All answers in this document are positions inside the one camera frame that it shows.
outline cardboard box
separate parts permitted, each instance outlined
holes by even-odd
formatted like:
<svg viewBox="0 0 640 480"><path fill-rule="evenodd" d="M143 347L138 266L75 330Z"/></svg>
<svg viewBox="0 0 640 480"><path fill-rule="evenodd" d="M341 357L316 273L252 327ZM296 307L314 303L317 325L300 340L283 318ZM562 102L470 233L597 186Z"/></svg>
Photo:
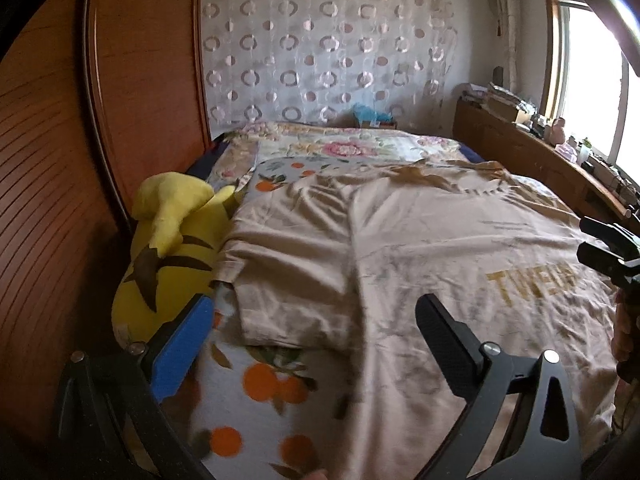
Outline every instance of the cardboard box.
<svg viewBox="0 0 640 480"><path fill-rule="evenodd" d="M520 110L516 105L508 105L505 102L498 101L489 95L486 106L498 117L502 117L508 123L524 124L530 120L531 114L527 114Z"/></svg>

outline white wall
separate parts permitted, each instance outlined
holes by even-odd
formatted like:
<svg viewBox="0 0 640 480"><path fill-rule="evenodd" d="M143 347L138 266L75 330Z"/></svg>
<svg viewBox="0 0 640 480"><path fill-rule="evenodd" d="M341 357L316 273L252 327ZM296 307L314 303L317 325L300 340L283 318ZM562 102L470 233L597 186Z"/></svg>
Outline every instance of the white wall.
<svg viewBox="0 0 640 480"><path fill-rule="evenodd" d="M452 3L452 24L458 31L458 44L444 90L440 124L440 134L450 136L460 84L487 85L498 57L496 18L489 10L487 0L444 1Z"/></svg>
<svg viewBox="0 0 640 480"><path fill-rule="evenodd" d="M546 1L520 0L520 97L540 106L546 69Z"/></svg>

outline plush toy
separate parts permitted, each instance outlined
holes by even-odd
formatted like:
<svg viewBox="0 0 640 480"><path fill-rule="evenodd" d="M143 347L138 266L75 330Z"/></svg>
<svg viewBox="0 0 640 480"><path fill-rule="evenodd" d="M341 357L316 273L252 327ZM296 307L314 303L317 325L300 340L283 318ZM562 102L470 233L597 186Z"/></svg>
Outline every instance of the plush toy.
<svg viewBox="0 0 640 480"><path fill-rule="evenodd" d="M214 194L198 178L161 173L138 189L131 264L113 300L118 343L149 341L194 294L210 292L211 266L235 209L234 187Z"/></svg>

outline window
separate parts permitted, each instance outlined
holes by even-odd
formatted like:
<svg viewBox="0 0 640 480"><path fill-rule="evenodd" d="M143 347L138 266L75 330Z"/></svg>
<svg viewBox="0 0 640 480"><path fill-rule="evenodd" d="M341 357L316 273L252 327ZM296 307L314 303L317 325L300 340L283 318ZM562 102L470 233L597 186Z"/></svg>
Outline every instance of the window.
<svg viewBox="0 0 640 480"><path fill-rule="evenodd" d="M564 117L565 130L640 182L640 104L636 77L613 34L582 0L547 0L549 51L541 113Z"/></svg>

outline bottle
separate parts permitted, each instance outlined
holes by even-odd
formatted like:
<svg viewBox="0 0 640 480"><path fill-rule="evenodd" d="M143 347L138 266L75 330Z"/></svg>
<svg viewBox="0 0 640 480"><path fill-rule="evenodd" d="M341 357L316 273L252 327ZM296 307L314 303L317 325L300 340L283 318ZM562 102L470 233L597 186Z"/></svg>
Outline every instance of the bottle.
<svg viewBox="0 0 640 480"><path fill-rule="evenodd" d="M580 146L580 152L578 152L578 160L576 164L581 166L582 163L589 158L589 155L591 155L591 143L589 142L589 139L585 137Z"/></svg>

